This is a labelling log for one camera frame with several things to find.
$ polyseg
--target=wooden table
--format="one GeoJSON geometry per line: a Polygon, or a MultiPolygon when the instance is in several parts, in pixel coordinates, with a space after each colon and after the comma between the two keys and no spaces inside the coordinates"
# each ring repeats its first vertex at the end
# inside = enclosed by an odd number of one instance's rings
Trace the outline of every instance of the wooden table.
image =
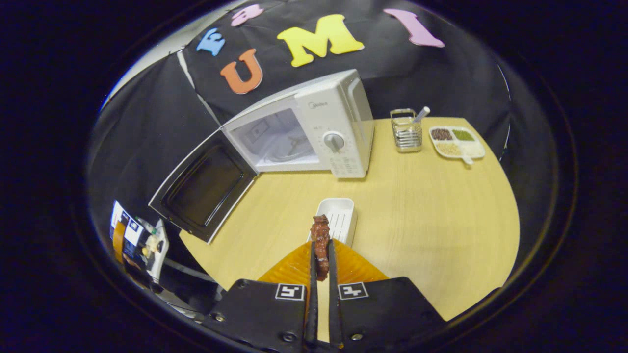
{"type": "MultiPolygon", "coordinates": [[[[519,216],[497,158],[471,167],[435,151],[432,126],[475,129],[462,118],[423,120],[423,150],[398,153],[390,120],[376,120],[364,179],[329,171],[262,173],[211,244],[185,231],[192,256],[220,286],[258,279],[307,238],[318,204],[327,197],[355,202],[352,248],[390,278],[407,276],[449,320],[506,281],[519,247],[519,216]]],[[[328,281],[318,286],[318,338],[328,342],[328,281]]]]}

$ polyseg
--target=screw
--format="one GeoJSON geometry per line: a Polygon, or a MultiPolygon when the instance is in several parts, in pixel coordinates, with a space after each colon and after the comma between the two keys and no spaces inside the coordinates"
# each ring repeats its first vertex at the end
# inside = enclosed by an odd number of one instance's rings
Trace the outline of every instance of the screw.
{"type": "Polygon", "coordinates": [[[281,335],[281,339],[284,342],[294,342],[296,341],[296,336],[288,332],[286,334],[281,335]]]}

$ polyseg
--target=white container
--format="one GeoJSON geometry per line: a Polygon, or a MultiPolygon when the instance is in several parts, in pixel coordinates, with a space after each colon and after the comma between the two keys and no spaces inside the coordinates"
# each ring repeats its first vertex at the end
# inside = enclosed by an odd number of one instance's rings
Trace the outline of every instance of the white container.
{"type": "MultiPolygon", "coordinates": [[[[326,198],[318,204],[316,215],[325,215],[329,220],[329,236],[347,246],[353,244],[357,212],[350,198],[326,198]]],[[[311,241],[311,232],[307,241],[311,241]]]]}
{"type": "Polygon", "coordinates": [[[432,143],[434,144],[434,149],[443,157],[461,158],[466,164],[471,165],[473,164],[474,158],[482,158],[486,154],[486,151],[484,150],[484,146],[482,146],[482,143],[480,143],[480,140],[477,138],[477,136],[474,133],[471,132],[471,130],[467,128],[461,128],[458,126],[433,126],[432,128],[430,128],[429,135],[430,135],[430,139],[432,140],[432,143]],[[451,139],[435,139],[434,136],[432,135],[432,131],[436,129],[447,130],[449,132],[451,139]],[[464,141],[464,140],[458,139],[456,137],[456,134],[454,133],[454,130],[464,131],[468,133],[473,138],[473,141],[464,141]],[[439,144],[454,145],[460,150],[460,154],[453,155],[445,151],[442,151],[438,148],[439,144]]]}

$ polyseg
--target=white microwave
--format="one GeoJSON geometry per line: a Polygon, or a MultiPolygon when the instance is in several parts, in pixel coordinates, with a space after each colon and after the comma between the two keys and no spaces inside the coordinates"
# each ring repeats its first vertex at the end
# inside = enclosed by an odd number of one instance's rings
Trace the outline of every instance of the white microwave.
{"type": "Polygon", "coordinates": [[[221,126],[170,173],[149,206],[210,242],[264,171],[330,170],[337,178],[364,178],[373,127],[356,70],[304,82],[221,126]]]}

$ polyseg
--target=open microwave door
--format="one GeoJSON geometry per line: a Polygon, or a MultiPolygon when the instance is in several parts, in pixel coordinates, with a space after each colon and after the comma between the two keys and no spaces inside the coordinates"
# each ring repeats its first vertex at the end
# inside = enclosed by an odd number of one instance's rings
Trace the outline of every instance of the open microwave door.
{"type": "Polygon", "coordinates": [[[149,206],[177,227],[211,242],[256,176],[218,130],[179,163],[149,206]]]}

